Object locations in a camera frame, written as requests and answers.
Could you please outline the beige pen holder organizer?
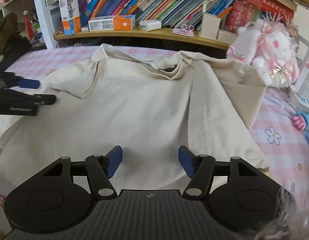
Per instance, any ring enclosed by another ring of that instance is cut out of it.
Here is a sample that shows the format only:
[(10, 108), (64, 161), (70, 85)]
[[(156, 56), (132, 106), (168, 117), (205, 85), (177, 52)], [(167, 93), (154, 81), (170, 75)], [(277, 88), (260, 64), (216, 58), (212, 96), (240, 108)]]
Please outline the beige pen holder organizer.
[(215, 15), (203, 13), (199, 37), (223, 42), (225, 44), (232, 44), (237, 39), (238, 35), (221, 29), (224, 23), (225, 20), (217, 18)]

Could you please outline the white power adapter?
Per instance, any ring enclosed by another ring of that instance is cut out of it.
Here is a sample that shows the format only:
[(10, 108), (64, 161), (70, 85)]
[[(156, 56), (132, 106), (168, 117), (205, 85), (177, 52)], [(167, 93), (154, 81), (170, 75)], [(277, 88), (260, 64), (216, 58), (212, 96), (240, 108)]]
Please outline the white power adapter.
[(139, 28), (142, 31), (153, 31), (158, 30), (162, 28), (162, 23), (159, 20), (146, 20), (146, 21), (140, 21), (139, 22)]

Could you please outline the red thick dictionary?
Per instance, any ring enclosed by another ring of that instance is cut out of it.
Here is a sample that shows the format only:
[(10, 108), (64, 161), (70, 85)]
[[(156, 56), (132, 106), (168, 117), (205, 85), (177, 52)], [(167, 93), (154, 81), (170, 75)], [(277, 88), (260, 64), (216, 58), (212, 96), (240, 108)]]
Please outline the red thick dictionary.
[(294, 10), (276, 0), (235, 0), (224, 29), (236, 33), (239, 27), (258, 19), (269, 18), (281, 23), (293, 20)]

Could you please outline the usmile white orange box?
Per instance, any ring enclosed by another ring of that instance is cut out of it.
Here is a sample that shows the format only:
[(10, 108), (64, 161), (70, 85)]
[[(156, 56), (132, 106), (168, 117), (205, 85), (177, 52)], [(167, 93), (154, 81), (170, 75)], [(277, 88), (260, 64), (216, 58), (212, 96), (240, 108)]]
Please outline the usmile white orange box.
[(78, 0), (58, 0), (64, 35), (74, 35), (81, 31)]

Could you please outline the cream t-shirt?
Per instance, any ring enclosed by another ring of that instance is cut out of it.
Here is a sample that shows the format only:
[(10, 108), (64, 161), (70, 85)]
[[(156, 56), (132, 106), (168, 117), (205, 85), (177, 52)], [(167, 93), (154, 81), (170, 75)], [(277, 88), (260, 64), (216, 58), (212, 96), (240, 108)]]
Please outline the cream t-shirt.
[(183, 189), (178, 148), (268, 172), (249, 134), (265, 83), (248, 64), (179, 51), (141, 59), (108, 44), (42, 80), (57, 101), (37, 116), (0, 116), (0, 175), (18, 186), (56, 159), (123, 149), (117, 189)]

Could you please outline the wooden white bookshelf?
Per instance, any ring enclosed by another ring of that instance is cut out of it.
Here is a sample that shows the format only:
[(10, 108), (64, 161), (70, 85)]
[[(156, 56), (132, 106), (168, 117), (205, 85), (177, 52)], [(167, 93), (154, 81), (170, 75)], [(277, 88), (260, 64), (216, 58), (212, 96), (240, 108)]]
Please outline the wooden white bookshelf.
[[(309, 0), (293, 0), (303, 7), (309, 9)], [(56, 12), (56, 16), (52, 17), (51, 11), (59, 8), (58, 2), (48, 2), (48, 0), (34, 0), (35, 7), (43, 33), (45, 45), (48, 49), (55, 49), (58, 47), (59, 40), (67, 40), (70, 38), (84, 38), (84, 37), (142, 37), (142, 38), (156, 38), (160, 40), (172, 40), (181, 41), (193, 44), (200, 44), (207, 47), (226, 50), (228, 44), (218, 41), (213, 38), (200, 37), (195, 34), (194, 37), (186, 37), (181, 35), (175, 35), (169, 28), (161, 28), (153, 31), (142, 31), (138, 27), (132, 30), (124, 31), (85, 31), (79, 32), (74, 35), (54, 35), (54, 32), (60, 25), (59, 11)]]

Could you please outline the pink white plush bunny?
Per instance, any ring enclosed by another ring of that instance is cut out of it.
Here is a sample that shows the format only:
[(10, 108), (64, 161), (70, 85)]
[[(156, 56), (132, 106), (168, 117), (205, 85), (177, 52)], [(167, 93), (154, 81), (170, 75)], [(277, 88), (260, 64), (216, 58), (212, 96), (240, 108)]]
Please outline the pink white plush bunny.
[(287, 88), (297, 80), (297, 43), (284, 24), (258, 19), (239, 27), (237, 34), (227, 59), (250, 64), (268, 87)]

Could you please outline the blue pink hand toy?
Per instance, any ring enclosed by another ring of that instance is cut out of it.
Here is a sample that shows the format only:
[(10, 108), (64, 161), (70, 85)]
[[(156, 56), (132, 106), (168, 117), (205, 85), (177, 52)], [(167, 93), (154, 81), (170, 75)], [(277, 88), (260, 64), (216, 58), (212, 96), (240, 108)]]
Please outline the blue pink hand toy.
[(304, 131), (309, 128), (309, 113), (296, 112), (292, 117), (292, 122), (295, 128), (299, 131)]

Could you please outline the white orange toothpaste box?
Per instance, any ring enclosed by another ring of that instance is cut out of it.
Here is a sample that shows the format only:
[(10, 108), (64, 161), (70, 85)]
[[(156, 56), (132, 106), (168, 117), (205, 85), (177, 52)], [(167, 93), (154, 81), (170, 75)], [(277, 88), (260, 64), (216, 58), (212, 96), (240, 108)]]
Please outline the white orange toothpaste box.
[(121, 31), (135, 27), (135, 15), (112, 15), (95, 17), (88, 21), (89, 31)]

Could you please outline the row of leaning books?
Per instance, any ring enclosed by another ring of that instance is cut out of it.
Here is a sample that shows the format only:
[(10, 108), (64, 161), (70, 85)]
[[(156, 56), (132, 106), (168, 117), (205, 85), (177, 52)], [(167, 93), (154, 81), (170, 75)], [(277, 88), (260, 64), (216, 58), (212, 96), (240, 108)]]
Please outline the row of leaning books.
[(81, 24), (101, 16), (135, 16), (135, 22), (158, 20), (164, 28), (201, 29), (204, 13), (219, 16), (236, 0), (78, 0)]

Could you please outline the white power strip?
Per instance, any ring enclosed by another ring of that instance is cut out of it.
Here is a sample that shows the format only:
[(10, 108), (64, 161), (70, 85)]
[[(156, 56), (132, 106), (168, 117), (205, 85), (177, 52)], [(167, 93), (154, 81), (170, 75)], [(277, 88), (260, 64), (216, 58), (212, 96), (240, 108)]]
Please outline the white power strip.
[(304, 82), (297, 92), (291, 91), (289, 104), (297, 112), (309, 113), (309, 83)]

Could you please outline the olive green bag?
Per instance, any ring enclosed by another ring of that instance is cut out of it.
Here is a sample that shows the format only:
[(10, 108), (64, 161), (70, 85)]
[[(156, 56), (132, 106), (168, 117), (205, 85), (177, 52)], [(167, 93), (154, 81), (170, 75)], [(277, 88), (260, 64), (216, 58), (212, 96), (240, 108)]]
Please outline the olive green bag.
[(6, 15), (0, 21), (0, 55), (8, 40), (18, 33), (18, 16), (15, 13)]

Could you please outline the pink checkered desk mat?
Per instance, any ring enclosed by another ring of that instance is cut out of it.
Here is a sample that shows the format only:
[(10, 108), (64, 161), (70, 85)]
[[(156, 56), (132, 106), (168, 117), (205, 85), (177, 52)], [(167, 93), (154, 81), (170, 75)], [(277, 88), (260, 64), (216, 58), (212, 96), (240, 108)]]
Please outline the pink checkered desk mat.
[[(52, 66), (48, 75), (61, 68)], [(43, 79), (38, 89), (11, 89), (29, 95), (53, 94), (40, 92)], [(18, 186), (0, 175), (7, 186), (0, 191), (0, 227), (5, 238), (309, 239), (309, 193), (302, 196), (301, 182), (292, 177), (275, 181), (270, 176), (270, 170), (285, 166), (295, 150), (309, 160), (309, 128), (295, 128), (295, 113), (282, 107), (284, 101), (265, 85), (249, 130), (266, 156), (269, 171), (241, 157), (228, 161), (214, 157), (213, 183), (204, 199), (183, 197), (190, 182), (184, 171), (183, 189), (117, 190), (113, 186), (117, 197), (99, 200), (90, 192), (86, 159), (73, 161), (66, 156)]]

